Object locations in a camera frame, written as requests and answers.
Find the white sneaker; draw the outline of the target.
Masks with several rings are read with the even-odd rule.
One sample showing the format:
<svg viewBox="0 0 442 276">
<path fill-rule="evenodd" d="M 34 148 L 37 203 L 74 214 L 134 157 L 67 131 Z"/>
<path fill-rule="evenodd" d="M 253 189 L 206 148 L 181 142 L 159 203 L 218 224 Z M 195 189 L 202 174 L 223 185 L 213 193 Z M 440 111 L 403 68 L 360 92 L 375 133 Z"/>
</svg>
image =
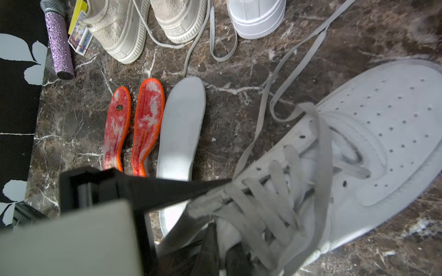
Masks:
<svg viewBox="0 0 442 276">
<path fill-rule="evenodd" d="M 399 60 L 367 70 L 318 104 L 233 180 L 186 205 L 158 246 L 168 254 L 218 219 L 219 249 L 249 249 L 256 274 L 291 276 L 410 205 L 442 170 L 442 68 Z"/>
<path fill-rule="evenodd" d="M 227 0 L 227 11 L 237 34 L 248 40 L 274 32 L 285 15 L 286 0 Z"/>
</svg>

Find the red orange insole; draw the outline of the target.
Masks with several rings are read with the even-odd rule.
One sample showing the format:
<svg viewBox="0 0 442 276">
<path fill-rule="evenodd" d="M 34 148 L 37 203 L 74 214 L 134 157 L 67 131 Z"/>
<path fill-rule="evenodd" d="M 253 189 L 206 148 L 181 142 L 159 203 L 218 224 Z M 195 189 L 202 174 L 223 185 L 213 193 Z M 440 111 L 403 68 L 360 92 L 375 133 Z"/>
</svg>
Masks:
<svg viewBox="0 0 442 276">
<path fill-rule="evenodd" d="M 109 105 L 105 125 L 102 165 L 104 170 L 123 172 L 121 153 L 131 122 L 131 94 L 121 86 L 116 89 Z"/>
</svg>

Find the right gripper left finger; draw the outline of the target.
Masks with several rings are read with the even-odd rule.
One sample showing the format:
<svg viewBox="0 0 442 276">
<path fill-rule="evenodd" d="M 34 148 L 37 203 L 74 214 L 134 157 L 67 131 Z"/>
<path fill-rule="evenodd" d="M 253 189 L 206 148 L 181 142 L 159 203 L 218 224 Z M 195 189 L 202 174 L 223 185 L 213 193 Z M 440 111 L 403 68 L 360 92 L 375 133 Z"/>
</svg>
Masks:
<svg viewBox="0 0 442 276">
<path fill-rule="evenodd" d="M 209 223 L 191 276 L 219 276 L 220 255 L 216 224 Z"/>
</svg>

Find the beige lace sneaker one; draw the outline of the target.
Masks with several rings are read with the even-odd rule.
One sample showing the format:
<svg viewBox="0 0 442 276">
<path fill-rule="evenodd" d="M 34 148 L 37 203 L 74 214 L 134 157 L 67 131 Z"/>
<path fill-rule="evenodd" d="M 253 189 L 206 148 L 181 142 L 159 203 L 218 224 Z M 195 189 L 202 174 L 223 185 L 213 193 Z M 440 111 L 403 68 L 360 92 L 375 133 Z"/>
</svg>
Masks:
<svg viewBox="0 0 442 276">
<path fill-rule="evenodd" d="M 150 1 L 87 1 L 83 22 L 107 53 L 123 64 L 135 62 L 146 42 Z"/>
<path fill-rule="evenodd" d="M 147 8 L 154 9 L 157 23 L 171 44 L 161 43 L 152 35 L 147 24 L 148 14 L 143 15 L 135 1 L 132 1 L 132 4 L 140 16 L 140 23 L 156 45 L 170 49 L 182 49 L 190 45 L 184 62 L 183 76 L 187 75 L 191 55 L 207 25 L 209 25 L 209 50 L 214 60 L 225 62 L 237 49 L 238 35 L 235 34 L 232 50 L 225 56 L 215 55 L 216 25 L 215 7 L 212 1 L 147 1 Z"/>
</svg>

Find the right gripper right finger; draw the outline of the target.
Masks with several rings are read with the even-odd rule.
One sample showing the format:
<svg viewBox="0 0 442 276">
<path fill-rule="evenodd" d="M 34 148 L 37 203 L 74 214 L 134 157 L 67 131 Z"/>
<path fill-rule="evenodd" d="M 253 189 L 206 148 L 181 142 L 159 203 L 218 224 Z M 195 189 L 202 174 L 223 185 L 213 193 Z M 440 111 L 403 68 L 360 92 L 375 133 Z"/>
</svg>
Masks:
<svg viewBox="0 0 442 276">
<path fill-rule="evenodd" d="M 227 276 L 251 276 L 252 264 L 247 258 L 241 243 L 231 247 L 225 258 Z"/>
</svg>

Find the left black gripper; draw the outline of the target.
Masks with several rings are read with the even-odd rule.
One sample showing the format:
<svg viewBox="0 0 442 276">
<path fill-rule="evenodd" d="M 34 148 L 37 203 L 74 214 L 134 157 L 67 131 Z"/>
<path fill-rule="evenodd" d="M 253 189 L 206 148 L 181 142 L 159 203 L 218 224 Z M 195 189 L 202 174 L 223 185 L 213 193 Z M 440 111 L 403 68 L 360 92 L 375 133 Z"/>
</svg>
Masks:
<svg viewBox="0 0 442 276">
<path fill-rule="evenodd" d="M 91 208 L 116 200 L 128 200 L 132 206 L 135 230 L 145 273 L 157 259 L 149 212 L 202 196 L 230 183 L 230 179 L 188 182 L 130 176 L 117 169 L 100 171 L 82 167 L 63 172 L 59 178 L 61 214 Z"/>
</svg>

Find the white insole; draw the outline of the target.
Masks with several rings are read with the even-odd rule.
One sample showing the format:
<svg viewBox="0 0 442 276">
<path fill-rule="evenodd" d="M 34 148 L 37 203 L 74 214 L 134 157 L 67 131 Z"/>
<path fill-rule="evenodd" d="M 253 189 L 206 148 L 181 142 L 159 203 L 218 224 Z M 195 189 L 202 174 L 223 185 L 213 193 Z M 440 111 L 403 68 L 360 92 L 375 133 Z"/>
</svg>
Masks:
<svg viewBox="0 0 442 276">
<path fill-rule="evenodd" d="M 186 77 L 166 100 L 160 131 L 157 178 L 190 181 L 206 111 L 206 90 L 198 77 Z"/>
</svg>

